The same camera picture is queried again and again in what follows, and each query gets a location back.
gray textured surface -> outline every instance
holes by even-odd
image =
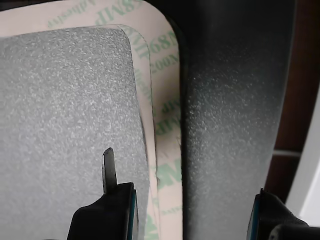
[[[244,240],[277,137],[295,3],[195,4],[205,23],[182,110],[184,240]]]
[[[73,28],[0,41],[0,239],[66,239],[103,194],[102,154],[134,182],[139,232],[149,174],[130,44],[118,29]]]

brown wood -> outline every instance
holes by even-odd
[[[320,0],[298,0],[276,149],[303,150],[320,81]]]
[[[273,156],[264,190],[286,202],[299,164],[299,157]]]

black plastic part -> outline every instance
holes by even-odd
[[[277,196],[261,190],[256,198],[259,200],[258,240],[268,240],[271,231],[278,225],[308,227],[308,224],[295,217]]]
[[[245,239],[280,122],[295,1],[147,2],[176,23],[189,49],[181,82],[183,239]]]
[[[73,215],[67,240],[126,240],[134,191],[132,182],[118,184]]]
[[[304,225],[279,225],[269,240],[319,240],[320,228]]]

gray foam pad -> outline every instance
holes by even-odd
[[[143,235],[149,173],[125,33],[45,31],[0,49],[0,239],[66,239],[73,213],[103,194],[108,147],[118,183],[137,189]]]

adhesive pad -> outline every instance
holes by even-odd
[[[165,16],[141,0],[68,0],[3,11],[0,20],[7,23],[0,29],[1,37],[109,24],[128,26],[143,37],[146,44],[139,36],[124,29],[132,43],[132,58],[135,53],[140,60],[147,59],[151,70],[153,120],[145,121],[141,115],[146,142],[149,146],[155,142],[156,149],[156,159],[153,159],[149,154],[151,148],[146,144],[152,198],[148,198],[145,238],[181,240],[180,60],[175,33]],[[144,80],[142,78],[141,85],[146,83]],[[146,127],[149,129],[153,124],[151,133],[155,141],[149,143],[147,135],[150,132]]]
[[[137,189],[143,231],[150,184],[125,33],[61,29],[4,38],[0,48],[1,239],[66,239],[73,213],[103,193],[109,147],[118,183]]]

